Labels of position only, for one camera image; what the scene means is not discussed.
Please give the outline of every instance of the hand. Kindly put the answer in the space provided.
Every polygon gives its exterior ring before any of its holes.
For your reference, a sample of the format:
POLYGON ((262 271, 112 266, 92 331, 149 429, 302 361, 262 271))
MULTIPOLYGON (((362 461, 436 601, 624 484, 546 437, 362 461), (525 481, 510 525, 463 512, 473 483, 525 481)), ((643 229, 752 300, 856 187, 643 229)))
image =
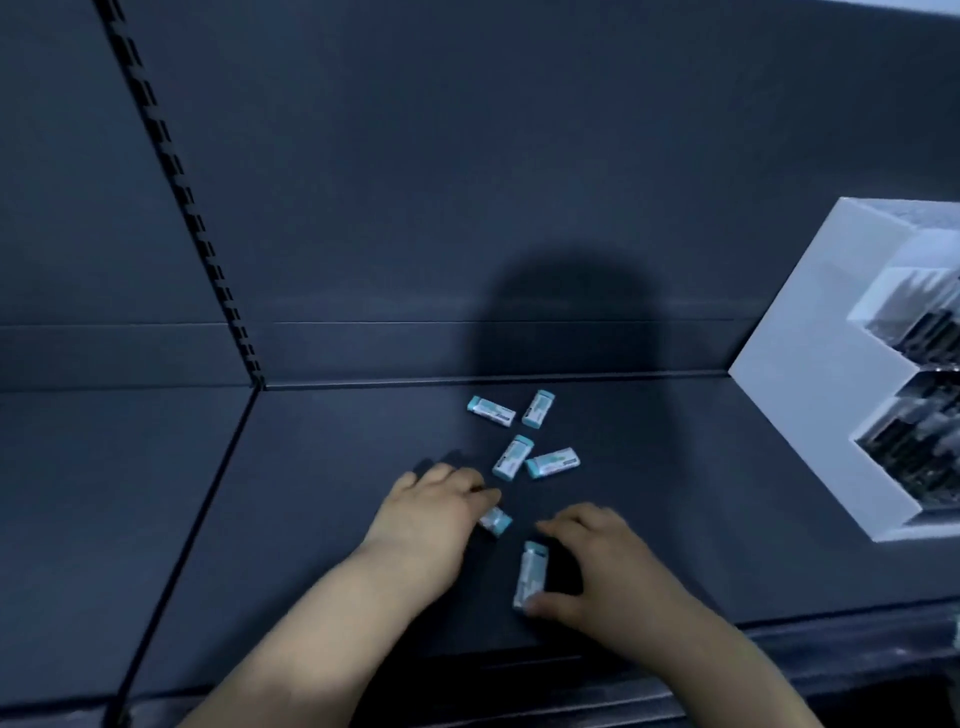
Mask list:
POLYGON ((571 505, 537 529, 577 559, 584 592, 535 595, 524 605, 531 617, 555 619, 657 671, 684 633, 712 616, 610 508, 571 505))
POLYGON ((500 501, 483 486, 473 468, 438 463, 419 480, 402 475, 377 511, 357 555, 387 566, 414 614, 452 586, 470 531, 500 501))

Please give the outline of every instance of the white display stand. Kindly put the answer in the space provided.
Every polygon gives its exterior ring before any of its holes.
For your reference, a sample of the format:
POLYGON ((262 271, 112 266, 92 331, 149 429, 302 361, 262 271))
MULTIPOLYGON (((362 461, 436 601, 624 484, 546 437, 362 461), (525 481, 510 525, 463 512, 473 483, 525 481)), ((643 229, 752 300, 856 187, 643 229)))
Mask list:
POLYGON ((872 331, 958 270, 960 204, 842 198, 730 369, 874 541, 960 535, 960 510, 925 513, 855 442, 923 369, 872 331))

